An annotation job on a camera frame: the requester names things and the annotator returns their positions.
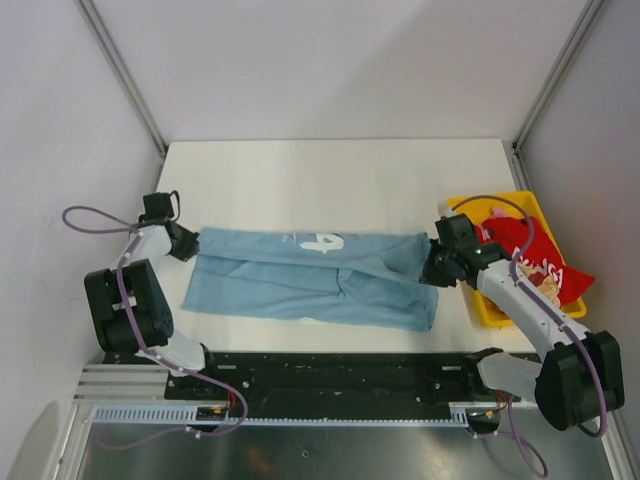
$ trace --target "metal frame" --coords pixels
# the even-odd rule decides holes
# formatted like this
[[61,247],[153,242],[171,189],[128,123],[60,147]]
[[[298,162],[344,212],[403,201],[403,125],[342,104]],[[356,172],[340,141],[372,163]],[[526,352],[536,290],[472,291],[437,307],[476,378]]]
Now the metal frame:
[[[185,425],[218,424],[216,420],[197,420],[198,406],[224,406],[220,401],[165,400],[164,389],[169,371],[156,365],[86,365],[74,396],[72,411],[61,439],[48,480],[76,480],[82,471],[84,453],[94,424],[137,423]],[[466,409],[491,407],[490,403],[451,403],[451,419],[440,421],[334,421],[252,419],[247,425],[348,427],[464,427]],[[518,408],[535,408],[530,402]],[[610,427],[602,439],[613,478],[638,477],[638,464],[624,430],[619,412],[609,414]]]
[[580,13],[576,24],[573,26],[573,30],[571,30],[569,34],[569,38],[567,38],[567,41],[560,51],[560,55],[558,55],[553,67],[551,67],[551,71],[542,85],[540,93],[538,93],[520,130],[518,130],[516,138],[513,140],[513,148],[516,154],[519,155],[522,151],[531,132],[542,118],[546,107],[556,95],[558,88],[571,69],[580,49],[587,41],[593,27],[602,16],[602,13],[610,1],[611,0],[589,0]]
[[133,81],[133,77],[129,73],[124,60],[122,59],[122,55],[120,55],[116,44],[111,38],[98,9],[93,3],[93,0],[75,0],[75,2],[78,5],[80,13],[87,22],[89,30],[93,33],[98,47],[102,50],[107,63],[118,79],[124,94],[129,99],[131,107],[136,112],[142,126],[158,150],[159,155],[164,158],[167,155],[167,143],[162,138],[162,134],[160,133],[160,130],[158,129],[158,126],[156,125],[140,90],[138,90],[138,87]]
[[531,190],[531,182],[522,162],[522,153],[516,153],[514,147],[507,142],[504,142],[503,146],[516,190]]

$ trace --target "white tabletop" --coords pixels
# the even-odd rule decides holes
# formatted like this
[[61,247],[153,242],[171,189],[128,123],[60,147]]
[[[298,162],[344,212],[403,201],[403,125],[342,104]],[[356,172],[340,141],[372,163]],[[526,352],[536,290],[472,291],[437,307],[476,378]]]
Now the white tabletop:
[[[435,235],[449,197],[513,191],[499,140],[303,140],[171,144],[158,191],[178,190],[180,224],[258,231]],[[176,327],[211,350],[533,351],[516,327],[479,325],[468,287],[440,290],[427,333],[182,310],[195,259],[158,270]]]

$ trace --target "red chip bag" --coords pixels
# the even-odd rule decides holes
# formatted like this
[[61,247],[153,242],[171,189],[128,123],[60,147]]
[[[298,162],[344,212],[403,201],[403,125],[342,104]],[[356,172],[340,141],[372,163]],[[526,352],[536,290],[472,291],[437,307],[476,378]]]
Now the red chip bag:
[[[591,286],[595,277],[566,266],[560,252],[544,231],[540,222],[531,217],[534,226],[533,243],[524,253],[520,262],[534,268],[540,274],[551,275],[560,289],[558,299],[561,305],[577,300]],[[482,222],[489,239],[478,238],[482,243],[496,242],[511,256],[520,251],[529,238],[529,227],[524,219],[512,217],[489,218]]]

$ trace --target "light blue shirt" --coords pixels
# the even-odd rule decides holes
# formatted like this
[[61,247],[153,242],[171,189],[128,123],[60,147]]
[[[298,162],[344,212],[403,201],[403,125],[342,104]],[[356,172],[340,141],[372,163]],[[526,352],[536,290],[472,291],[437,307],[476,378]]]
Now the light blue shirt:
[[206,228],[183,308],[423,332],[438,305],[418,279],[426,233],[277,234]]

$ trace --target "printed number 4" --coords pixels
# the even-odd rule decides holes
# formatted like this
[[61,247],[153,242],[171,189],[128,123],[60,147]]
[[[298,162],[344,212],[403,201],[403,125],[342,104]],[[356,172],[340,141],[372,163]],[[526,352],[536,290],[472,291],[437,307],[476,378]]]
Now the printed number 4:
[[305,250],[316,250],[323,254],[329,250],[342,250],[344,248],[344,240],[338,235],[317,233],[316,240],[316,242],[302,242],[300,246]]

